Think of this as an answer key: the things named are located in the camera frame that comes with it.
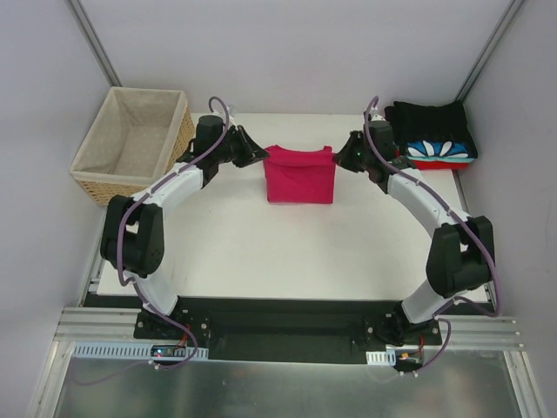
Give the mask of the pink t shirt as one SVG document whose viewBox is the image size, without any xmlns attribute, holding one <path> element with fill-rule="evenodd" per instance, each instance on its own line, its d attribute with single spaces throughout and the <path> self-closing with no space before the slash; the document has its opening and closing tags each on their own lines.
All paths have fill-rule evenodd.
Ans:
<svg viewBox="0 0 557 418">
<path fill-rule="evenodd" d="M 321 204 L 334 200 L 336 165 L 326 145 L 317 151 L 294 151 L 279 145 L 265 149 L 267 201 L 271 204 Z"/>
</svg>

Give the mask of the red t shirt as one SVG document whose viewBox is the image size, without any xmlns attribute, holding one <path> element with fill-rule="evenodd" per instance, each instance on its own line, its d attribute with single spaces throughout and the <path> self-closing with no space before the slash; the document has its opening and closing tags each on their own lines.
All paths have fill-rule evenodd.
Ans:
<svg viewBox="0 0 557 418">
<path fill-rule="evenodd" d="M 413 164 L 420 170 L 462 170 L 467 168 L 469 162 L 457 161 L 436 161 L 436 160 L 419 160 L 412 159 Z"/>
</svg>

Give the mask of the wicker basket with liner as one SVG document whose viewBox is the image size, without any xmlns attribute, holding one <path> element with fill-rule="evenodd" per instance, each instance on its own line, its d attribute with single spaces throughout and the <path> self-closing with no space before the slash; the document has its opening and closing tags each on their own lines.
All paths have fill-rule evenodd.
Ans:
<svg viewBox="0 0 557 418">
<path fill-rule="evenodd" d="M 70 166 L 100 206 L 166 174 L 195 134 L 183 91 L 110 88 Z"/>
</svg>

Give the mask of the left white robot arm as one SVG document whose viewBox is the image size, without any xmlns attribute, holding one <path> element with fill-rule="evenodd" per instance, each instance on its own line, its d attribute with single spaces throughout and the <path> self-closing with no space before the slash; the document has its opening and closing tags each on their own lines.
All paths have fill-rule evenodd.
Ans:
<svg viewBox="0 0 557 418">
<path fill-rule="evenodd" d="M 204 115 L 186 152 L 167 174 L 143 191 L 109 201 L 100 255 L 117 270 L 120 285 L 134 286 L 144 308 L 158 313 L 153 326 L 164 338 L 178 337 L 185 321 L 174 311 L 178 295 L 161 269 L 165 218 L 206 187 L 222 164 L 245 168 L 267 158 L 269 153 L 244 126 L 215 113 Z"/>
</svg>

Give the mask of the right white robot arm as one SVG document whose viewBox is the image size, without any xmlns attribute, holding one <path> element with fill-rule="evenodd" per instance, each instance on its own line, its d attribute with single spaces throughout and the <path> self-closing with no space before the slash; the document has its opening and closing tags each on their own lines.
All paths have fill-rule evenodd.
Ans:
<svg viewBox="0 0 557 418">
<path fill-rule="evenodd" d="M 372 120 L 351 131 L 334 163 L 365 172 L 381 191 L 419 221 L 431 239 L 426 278 L 374 328 L 378 340 L 394 346 L 419 338 L 435 316 L 464 294 L 495 281 L 493 225 L 453 209 L 407 157 L 397 156 L 389 141 L 390 124 Z"/>
</svg>

